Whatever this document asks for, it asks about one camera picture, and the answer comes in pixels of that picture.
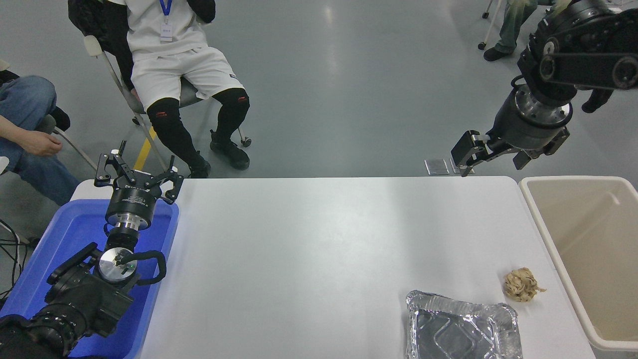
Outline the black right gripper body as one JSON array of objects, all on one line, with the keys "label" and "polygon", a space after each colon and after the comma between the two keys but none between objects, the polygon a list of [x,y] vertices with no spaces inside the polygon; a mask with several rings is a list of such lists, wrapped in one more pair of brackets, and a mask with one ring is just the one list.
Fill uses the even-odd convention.
[{"label": "black right gripper body", "polygon": [[551,156],[570,136],[571,104],[545,105],[532,95],[509,95],[489,132],[493,152],[516,152],[513,163],[524,168],[540,155]]}]

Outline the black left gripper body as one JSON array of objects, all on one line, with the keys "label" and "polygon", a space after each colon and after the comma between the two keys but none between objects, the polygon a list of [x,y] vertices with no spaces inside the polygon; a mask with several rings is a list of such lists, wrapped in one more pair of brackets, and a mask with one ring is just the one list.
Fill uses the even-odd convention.
[{"label": "black left gripper body", "polygon": [[121,222],[124,214],[137,216],[140,223],[152,223],[157,199],[161,195],[159,187],[146,187],[150,183],[153,175],[134,171],[135,183],[125,177],[118,175],[113,184],[114,190],[110,199],[105,219],[108,223]]}]

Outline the person's hand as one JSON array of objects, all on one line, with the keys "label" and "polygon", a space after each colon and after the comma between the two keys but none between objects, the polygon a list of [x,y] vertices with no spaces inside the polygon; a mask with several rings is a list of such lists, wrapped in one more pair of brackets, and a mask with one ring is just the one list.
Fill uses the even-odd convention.
[{"label": "person's hand", "polygon": [[62,142],[40,131],[25,131],[19,145],[26,152],[40,157],[52,157],[62,150]]}]

